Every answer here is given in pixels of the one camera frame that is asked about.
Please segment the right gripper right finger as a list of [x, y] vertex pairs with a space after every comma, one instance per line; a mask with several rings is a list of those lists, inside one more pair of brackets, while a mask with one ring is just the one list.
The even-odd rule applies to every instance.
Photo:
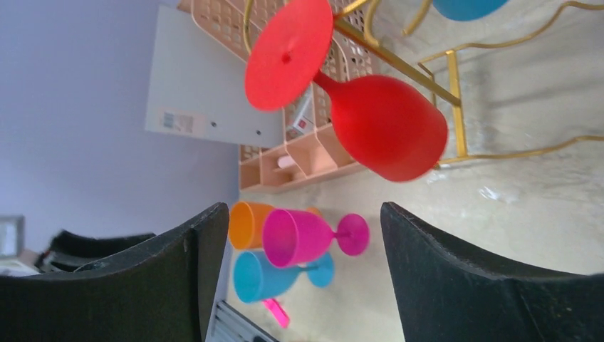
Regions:
[[406, 341], [601, 341], [603, 275], [525, 264], [394, 202], [382, 236]]

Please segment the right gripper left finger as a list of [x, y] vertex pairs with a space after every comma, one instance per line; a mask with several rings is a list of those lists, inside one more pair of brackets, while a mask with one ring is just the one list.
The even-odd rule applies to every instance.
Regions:
[[227, 244], [223, 202], [73, 272], [1, 278], [3, 341], [204, 341]]

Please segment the orange wine glass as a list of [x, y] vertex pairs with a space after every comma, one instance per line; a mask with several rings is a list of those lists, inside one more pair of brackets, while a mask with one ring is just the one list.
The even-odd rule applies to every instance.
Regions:
[[269, 204], [237, 202], [230, 211], [229, 241], [235, 249], [247, 250], [262, 247], [261, 232], [266, 216], [273, 209]]

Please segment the magenta wine glass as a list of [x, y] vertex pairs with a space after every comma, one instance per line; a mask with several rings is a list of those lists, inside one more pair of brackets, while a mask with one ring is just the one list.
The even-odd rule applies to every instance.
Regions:
[[262, 247], [268, 261], [278, 268], [305, 264], [322, 257], [336, 241], [348, 256], [362, 254], [370, 242], [370, 228], [359, 214], [347, 214], [333, 229], [312, 212], [273, 209], [266, 216], [261, 232]]

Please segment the red wine glass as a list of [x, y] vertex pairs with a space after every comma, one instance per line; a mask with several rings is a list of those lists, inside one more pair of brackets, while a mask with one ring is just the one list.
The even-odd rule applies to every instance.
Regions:
[[391, 182], [421, 177], [445, 151], [445, 117], [396, 78], [369, 75], [340, 82], [324, 74], [333, 29], [327, 1], [290, 1], [279, 9], [249, 56], [248, 101], [259, 110], [277, 110], [316, 83], [330, 98], [333, 129], [351, 157]]

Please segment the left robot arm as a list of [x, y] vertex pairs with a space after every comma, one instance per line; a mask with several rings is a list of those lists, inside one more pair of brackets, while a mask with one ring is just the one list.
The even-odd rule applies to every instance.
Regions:
[[145, 233], [125, 237], [94, 238], [61, 230], [51, 239], [46, 250], [36, 257], [34, 266], [41, 273], [71, 272], [85, 264], [119, 253], [155, 236], [154, 233]]

